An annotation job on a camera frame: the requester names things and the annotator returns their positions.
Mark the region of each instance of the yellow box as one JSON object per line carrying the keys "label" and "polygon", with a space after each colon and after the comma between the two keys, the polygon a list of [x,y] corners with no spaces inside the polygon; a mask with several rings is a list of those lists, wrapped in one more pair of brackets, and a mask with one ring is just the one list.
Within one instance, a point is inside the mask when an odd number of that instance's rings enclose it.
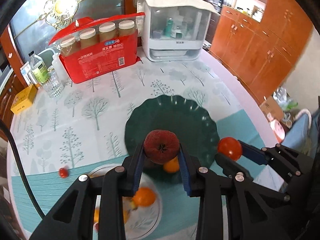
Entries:
{"label": "yellow box", "polygon": [[34,85],[30,85],[18,94],[16,94],[12,106],[11,106],[11,111],[14,114],[17,114],[33,104],[33,100],[35,99],[37,93],[37,89]]}

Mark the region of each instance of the green plate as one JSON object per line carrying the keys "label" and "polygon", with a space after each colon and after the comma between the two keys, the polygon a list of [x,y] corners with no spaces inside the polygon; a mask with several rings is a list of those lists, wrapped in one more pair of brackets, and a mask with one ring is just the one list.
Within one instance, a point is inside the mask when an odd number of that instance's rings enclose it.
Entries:
{"label": "green plate", "polygon": [[[147,99],[134,109],[125,125],[124,141],[128,154],[133,155],[138,143],[143,142],[152,130],[174,132],[190,155],[210,168],[220,140],[217,125],[209,113],[193,100],[181,96],[161,95]],[[168,174],[162,167],[144,169],[154,179],[180,182],[180,174]]]}

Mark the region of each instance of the cherry tomato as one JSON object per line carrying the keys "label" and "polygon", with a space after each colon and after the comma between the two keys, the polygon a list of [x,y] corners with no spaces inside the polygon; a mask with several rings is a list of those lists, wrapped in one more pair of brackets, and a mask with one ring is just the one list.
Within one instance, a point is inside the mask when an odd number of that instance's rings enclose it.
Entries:
{"label": "cherry tomato", "polygon": [[228,156],[231,160],[237,161],[242,155],[242,146],[238,140],[225,137],[218,143],[218,152]]}
{"label": "cherry tomato", "polygon": [[68,170],[66,168],[60,168],[59,169],[59,175],[60,175],[61,178],[64,179],[64,178],[69,176],[69,172],[68,172]]}

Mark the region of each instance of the tablecloth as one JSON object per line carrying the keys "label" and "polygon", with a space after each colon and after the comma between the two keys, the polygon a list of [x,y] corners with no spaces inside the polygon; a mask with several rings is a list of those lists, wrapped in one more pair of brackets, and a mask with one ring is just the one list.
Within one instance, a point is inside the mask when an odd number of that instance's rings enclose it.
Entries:
{"label": "tablecloth", "polygon": [[[211,55],[202,51],[194,61],[151,62],[141,49],[141,61],[81,84],[69,80],[62,95],[51,99],[40,89],[31,108],[15,115],[11,132],[34,195],[47,213],[72,182],[105,164],[127,156],[124,128],[132,111],[146,99],[181,95],[205,108],[217,124],[220,138],[232,136],[253,146],[272,147],[276,139],[253,99]],[[280,177],[245,157],[238,163],[255,181],[278,190]],[[67,165],[70,176],[57,170]],[[32,232],[40,217],[25,191],[12,150],[8,148],[8,182],[18,220]],[[215,163],[211,167],[222,175]],[[154,181],[162,199],[162,216],[146,239],[193,239],[198,198],[188,198],[181,185]]]}

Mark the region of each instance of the red package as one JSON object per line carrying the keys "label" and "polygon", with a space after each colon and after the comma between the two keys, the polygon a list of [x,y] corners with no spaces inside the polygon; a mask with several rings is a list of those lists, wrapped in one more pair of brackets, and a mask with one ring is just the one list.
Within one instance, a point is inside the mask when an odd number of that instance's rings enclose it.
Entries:
{"label": "red package", "polygon": [[[95,21],[81,18],[56,33],[49,45],[61,51],[60,60],[72,81],[81,83],[140,60],[137,57],[138,30],[136,24],[129,25],[144,16],[144,13],[136,13]],[[108,25],[109,35],[114,33],[111,39],[103,38],[101,25]]]}

